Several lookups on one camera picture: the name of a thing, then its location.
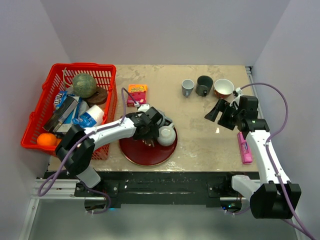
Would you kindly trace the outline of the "red floral mug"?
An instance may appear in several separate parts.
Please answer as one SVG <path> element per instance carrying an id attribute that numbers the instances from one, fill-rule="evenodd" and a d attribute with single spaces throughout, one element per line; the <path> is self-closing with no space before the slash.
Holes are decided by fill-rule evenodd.
<path id="1" fill-rule="evenodd" d="M 234 84 L 228 79 L 218 79 L 213 84 L 213 91 L 218 98 L 227 98 L 235 90 Z"/>

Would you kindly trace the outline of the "small brown espresso cup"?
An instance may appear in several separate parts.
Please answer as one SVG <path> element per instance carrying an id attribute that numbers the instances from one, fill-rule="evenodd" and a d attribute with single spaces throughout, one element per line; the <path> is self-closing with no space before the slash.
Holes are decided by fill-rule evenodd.
<path id="1" fill-rule="evenodd" d="M 143 143 L 149 147 L 154 147 L 155 146 L 155 139 L 154 138 L 146 138 L 142 140 Z"/>

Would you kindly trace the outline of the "dark grey mug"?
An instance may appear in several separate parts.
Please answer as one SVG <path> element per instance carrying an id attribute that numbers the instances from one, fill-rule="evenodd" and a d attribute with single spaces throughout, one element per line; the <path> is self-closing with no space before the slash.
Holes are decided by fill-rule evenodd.
<path id="1" fill-rule="evenodd" d="M 210 76 L 199 76 L 196 83 L 196 94 L 201 97 L 206 97 L 210 93 L 213 83 L 214 81 Z"/>

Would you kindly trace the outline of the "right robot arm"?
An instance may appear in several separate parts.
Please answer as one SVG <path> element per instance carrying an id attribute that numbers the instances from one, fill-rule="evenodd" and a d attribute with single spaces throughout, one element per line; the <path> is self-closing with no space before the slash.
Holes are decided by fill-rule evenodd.
<path id="1" fill-rule="evenodd" d="M 299 184 L 292 183 L 284 172 L 269 139 L 269 126 L 258 117 L 258 99 L 239 95 L 232 102 L 219 99 L 205 119 L 216 121 L 229 130 L 237 128 L 243 135 L 258 167 L 260 182 L 247 175 L 234 175 L 223 183 L 223 192 L 230 197 L 240 193 L 249 201 L 256 219 L 290 219 L 302 194 Z"/>

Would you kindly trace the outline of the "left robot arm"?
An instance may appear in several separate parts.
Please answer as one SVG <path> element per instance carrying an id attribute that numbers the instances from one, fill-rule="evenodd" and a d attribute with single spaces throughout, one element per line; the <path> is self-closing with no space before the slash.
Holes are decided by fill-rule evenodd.
<path id="1" fill-rule="evenodd" d="M 165 114 L 152 106 L 100 126 L 82 128 L 76 124 L 62 138 L 55 154 L 70 175 L 86 185 L 88 193 L 99 196 L 104 190 L 104 184 L 90 166 L 93 153 L 121 139 L 154 140 L 159 136 L 159 128 L 165 120 Z"/>

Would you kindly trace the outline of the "white speckled mug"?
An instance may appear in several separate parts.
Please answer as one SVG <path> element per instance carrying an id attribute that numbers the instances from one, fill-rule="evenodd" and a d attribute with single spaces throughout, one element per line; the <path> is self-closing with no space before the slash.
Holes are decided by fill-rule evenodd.
<path id="1" fill-rule="evenodd" d="M 157 138 L 157 142 L 161 146 L 168 147 L 174 143 L 177 136 L 174 128 L 174 123 L 159 128 L 159 136 Z"/>

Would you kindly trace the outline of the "small grey mug white inside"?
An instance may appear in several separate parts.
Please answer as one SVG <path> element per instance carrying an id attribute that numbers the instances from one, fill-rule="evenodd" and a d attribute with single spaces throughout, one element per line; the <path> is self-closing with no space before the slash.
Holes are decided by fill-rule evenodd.
<path id="1" fill-rule="evenodd" d="M 181 91 L 182 95 L 186 98 L 188 98 L 193 89 L 194 89 L 195 83 L 191 79 L 185 79 L 181 83 Z"/>

